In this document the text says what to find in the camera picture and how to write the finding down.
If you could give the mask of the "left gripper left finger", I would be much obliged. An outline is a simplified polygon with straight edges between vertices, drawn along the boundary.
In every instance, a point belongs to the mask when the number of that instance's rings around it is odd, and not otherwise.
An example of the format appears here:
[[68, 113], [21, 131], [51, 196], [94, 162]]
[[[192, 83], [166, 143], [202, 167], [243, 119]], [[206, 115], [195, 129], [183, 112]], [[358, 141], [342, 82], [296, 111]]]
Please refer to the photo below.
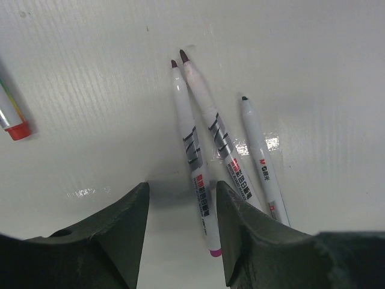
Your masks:
[[1, 235], [1, 288], [136, 288], [149, 200], [142, 182], [49, 237]]

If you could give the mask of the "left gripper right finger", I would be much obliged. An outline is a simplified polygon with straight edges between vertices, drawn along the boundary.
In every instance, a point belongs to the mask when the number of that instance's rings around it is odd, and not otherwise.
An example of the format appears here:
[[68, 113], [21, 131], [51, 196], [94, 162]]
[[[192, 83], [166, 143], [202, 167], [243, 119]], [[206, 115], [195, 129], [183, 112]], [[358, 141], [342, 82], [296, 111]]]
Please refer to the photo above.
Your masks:
[[384, 288], [384, 233], [285, 226], [217, 182], [224, 277], [230, 288]]

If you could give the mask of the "purple-end white marker pen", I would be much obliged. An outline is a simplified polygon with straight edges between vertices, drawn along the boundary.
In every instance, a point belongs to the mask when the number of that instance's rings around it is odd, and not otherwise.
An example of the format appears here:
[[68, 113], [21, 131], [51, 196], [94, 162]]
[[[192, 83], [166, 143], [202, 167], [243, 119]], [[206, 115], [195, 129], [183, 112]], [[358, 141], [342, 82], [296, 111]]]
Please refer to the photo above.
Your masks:
[[203, 235], [211, 256], [219, 257], [222, 251], [208, 168], [200, 147], [188, 88], [175, 60], [171, 60], [171, 72], [173, 99], [177, 111], [180, 137], [191, 172], [193, 190], [197, 197]]

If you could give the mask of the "red-end marker pen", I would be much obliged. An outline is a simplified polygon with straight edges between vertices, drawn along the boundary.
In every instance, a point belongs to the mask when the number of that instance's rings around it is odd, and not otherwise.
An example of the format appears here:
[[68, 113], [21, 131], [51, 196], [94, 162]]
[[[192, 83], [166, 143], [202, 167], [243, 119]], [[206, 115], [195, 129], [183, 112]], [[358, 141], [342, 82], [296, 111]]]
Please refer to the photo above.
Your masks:
[[4, 81], [5, 76], [7, 71], [1, 60], [1, 127], [14, 141], [18, 141], [29, 137], [31, 130]]
[[217, 151], [224, 161], [239, 195], [250, 205], [262, 211], [262, 204], [258, 199], [253, 184], [242, 164], [239, 153], [230, 138], [229, 132], [217, 109], [207, 82], [199, 72], [198, 68], [196, 68], [195, 64], [188, 58], [185, 51], [181, 49], [179, 53], [187, 83], [201, 109], [208, 131], [212, 136]]

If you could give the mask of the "green-end white marker pen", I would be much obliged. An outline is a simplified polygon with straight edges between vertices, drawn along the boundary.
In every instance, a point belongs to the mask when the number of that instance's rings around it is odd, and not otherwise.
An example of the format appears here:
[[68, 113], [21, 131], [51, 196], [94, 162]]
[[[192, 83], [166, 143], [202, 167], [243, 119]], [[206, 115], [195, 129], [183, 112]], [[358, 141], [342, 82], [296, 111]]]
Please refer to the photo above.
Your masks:
[[256, 164], [270, 215], [274, 220], [290, 226], [270, 152], [260, 127], [257, 111], [246, 96], [241, 98], [241, 114], [247, 133], [248, 149]]

